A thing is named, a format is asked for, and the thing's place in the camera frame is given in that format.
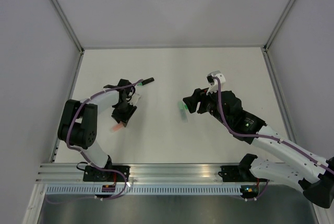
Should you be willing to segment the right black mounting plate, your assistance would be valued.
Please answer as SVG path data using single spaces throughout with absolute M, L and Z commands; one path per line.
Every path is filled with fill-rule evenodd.
M 267 182 L 267 179 L 256 178 L 250 168 L 243 168 L 237 165 L 221 166 L 218 176 L 223 182 Z

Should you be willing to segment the black mounting plate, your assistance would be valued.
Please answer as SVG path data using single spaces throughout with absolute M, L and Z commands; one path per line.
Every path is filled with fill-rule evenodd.
M 130 166 L 113 166 L 113 170 L 117 172 L 105 172 L 92 166 L 86 166 L 83 174 L 84 182 L 124 182 L 124 178 L 128 180 L 130 175 Z
M 221 166 L 218 176 L 223 182 L 267 182 L 267 179 L 256 178 L 250 168 L 243 168 L 237 165 Z

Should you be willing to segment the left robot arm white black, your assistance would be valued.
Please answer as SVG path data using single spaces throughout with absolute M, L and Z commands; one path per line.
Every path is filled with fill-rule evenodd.
M 128 166 L 113 165 L 110 155 L 102 150 L 97 141 L 98 116 L 112 109 L 112 119 L 126 127 L 135 113 L 139 95 L 136 84 L 120 79 L 117 85 L 106 85 L 102 91 L 84 100 L 66 101 L 57 136 L 67 148 L 81 154 L 84 161 L 85 182 L 127 181 Z

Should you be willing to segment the right aluminium frame post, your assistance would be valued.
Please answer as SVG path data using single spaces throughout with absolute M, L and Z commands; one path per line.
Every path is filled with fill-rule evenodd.
M 269 35 L 268 40 L 263 46 L 263 51 L 267 52 L 271 45 L 273 44 L 274 39 L 276 38 L 277 34 L 279 33 L 279 30 L 281 29 L 283 23 L 285 22 L 286 18 L 288 17 L 292 7 L 294 6 L 295 2 L 297 0 L 288 0 L 287 4 L 285 5 L 278 21 L 276 22 L 271 34 Z

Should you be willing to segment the black green highlighter pen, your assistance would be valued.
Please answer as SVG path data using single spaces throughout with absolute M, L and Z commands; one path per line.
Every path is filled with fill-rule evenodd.
M 147 85 L 147 84 L 149 84 L 149 83 L 152 83 L 152 82 L 154 82 L 154 78 L 153 77 L 151 77 L 151 78 L 148 78 L 148 79 L 144 79 L 142 82 L 140 82 L 138 85 L 139 86 L 145 86 L 145 85 Z

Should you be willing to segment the left aluminium frame post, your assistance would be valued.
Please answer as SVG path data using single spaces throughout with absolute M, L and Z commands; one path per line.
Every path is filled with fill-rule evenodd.
M 51 5 L 53 6 L 56 14 L 58 15 L 62 25 L 64 26 L 66 32 L 68 33 L 76 49 L 78 50 L 80 54 L 82 54 L 84 52 L 84 47 L 81 45 L 59 1 L 58 0 L 49 0 L 49 1 L 51 2 Z

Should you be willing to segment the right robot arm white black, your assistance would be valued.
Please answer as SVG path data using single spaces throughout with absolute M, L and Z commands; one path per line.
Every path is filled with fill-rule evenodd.
M 245 111 L 232 91 L 207 93 L 195 89 L 183 98 L 190 113 L 209 113 L 222 123 L 232 136 L 265 150 L 278 159 L 275 164 L 246 154 L 238 165 L 238 175 L 248 181 L 253 177 L 275 181 L 301 192 L 311 203 L 328 209 L 333 202 L 333 159 L 318 156 L 283 138 L 264 120 Z

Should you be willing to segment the pink orange highlighter pen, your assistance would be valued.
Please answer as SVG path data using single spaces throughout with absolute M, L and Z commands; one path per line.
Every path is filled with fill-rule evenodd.
M 110 128 L 110 131 L 111 131 L 112 133 L 114 133 L 114 132 L 119 131 L 119 130 L 122 129 L 123 127 L 124 127 L 124 125 L 123 125 L 122 123 L 118 123 L 118 124 L 112 126 L 112 127 Z

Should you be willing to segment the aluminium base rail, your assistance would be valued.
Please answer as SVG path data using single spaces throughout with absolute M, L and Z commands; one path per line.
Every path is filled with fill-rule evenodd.
M 213 183 L 220 181 L 218 176 L 221 166 L 234 164 L 115 164 L 130 166 L 128 181 L 145 183 Z M 36 181 L 39 183 L 79 183 L 83 182 L 87 164 L 45 163 L 40 165 Z

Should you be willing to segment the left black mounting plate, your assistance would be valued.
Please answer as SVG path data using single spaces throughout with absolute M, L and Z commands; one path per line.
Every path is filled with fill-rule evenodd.
M 105 172 L 92 166 L 86 166 L 83 174 L 84 182 L 124 182 L 124 178 L 128 180 L 130 175 L 130 166 L 113 166 L 113 170 L 117 172 Z

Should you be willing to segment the pale green marker pen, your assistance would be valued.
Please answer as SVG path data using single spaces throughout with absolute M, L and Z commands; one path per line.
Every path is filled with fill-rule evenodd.
M 187 123 L 188 122 L 188 118 L 187 118 L 187 114 L 185 110 L 180 110 L 180 115 L 181 115 L 181 120 L 182 122 Z

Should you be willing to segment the aluminium frame post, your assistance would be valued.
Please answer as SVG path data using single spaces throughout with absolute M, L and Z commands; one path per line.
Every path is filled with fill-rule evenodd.
M 271 45 L 273 44 L 274 39 L 276 38 L 277 34 L 279 33 L 279 30 L 281 29 L 283 23 L 285 22 L 286 18 L 288 17 L 292 7 L 294 6 L 295 2 L 297 0 L 288 0 L 287 4 L 285 5 L 278 21 L 276 22 L 271 34 L 269 35 L 268 40 L 263 46 L 263 51 L 267 52 Z
M 62 25 L 64 26 L 66 32 L 68 33 L 76 49 L 78 50 L 80 54 L 82 54 L 84 52 L 84 47 L 81 45 L 59 1 L 58 0 L 49 0 L 49 1 L 51 2 L 51 5 L 53 6 L 56 14 L 58 15 Z

